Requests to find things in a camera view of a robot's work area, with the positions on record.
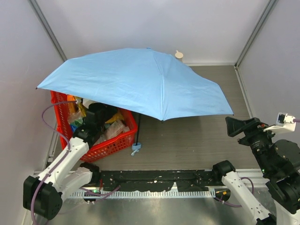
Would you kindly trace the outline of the light blue folding umbrella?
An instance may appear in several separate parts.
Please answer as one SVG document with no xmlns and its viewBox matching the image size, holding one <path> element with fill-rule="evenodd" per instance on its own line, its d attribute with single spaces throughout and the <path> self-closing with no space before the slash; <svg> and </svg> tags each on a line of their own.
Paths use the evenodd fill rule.
<svg viewBox="0 0 300 225">
<path fill-rule="evenodd" d="M 172 55 L 124 48 L 68 59 L 38 88 L 166 121 L 232 115 L 220 86 Z"/>
</svg>

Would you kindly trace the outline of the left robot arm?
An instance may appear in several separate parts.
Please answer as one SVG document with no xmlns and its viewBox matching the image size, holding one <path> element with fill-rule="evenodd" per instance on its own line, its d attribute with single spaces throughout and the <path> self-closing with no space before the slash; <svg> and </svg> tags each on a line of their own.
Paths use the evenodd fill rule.
<svg viewBox="0 0 300 225">
<path fill-rule="evenodd" d="M 117 109 L 111 105 L 92 103 L 83 123 L 67 142 L 64 150 L 36 177 L 28 176 L 23 183 L 23 207 L 31 212 L 34 225 L 36 215 L 52 220 L 59 213 L 63 202 L 77 189 L 99 178 L 99 168 L 93 165 L 70 170 L 85 155 L 104 132 L 104 125 Z"/>
</svg>

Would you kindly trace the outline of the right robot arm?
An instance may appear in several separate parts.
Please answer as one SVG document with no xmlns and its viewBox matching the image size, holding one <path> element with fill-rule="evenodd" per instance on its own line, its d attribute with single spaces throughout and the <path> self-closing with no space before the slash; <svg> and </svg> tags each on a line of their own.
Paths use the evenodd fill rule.
<svg viewBox="0 0 300 225">
<path fill-rule="evenodd" d="M 266 186 L 276 206 L 272 215 L 242 182 L 235 167 L 227 160 L 217 163 L 212 171 L 234 195 L 240 206 L 250 216 L 254 225 L 298 225 L 300 223 L 300 148 L 289 140 L 276 142 L 276 134 L 295 131 L 299 122 L 294 116 L 279 113 L 275 125 L 269 126 L 258 118 L 239 120 L 226 117 L 227 134 L 235 137 L 244 133 L 238 143 L 251 151 L 267 179 Z"/>
</svg>

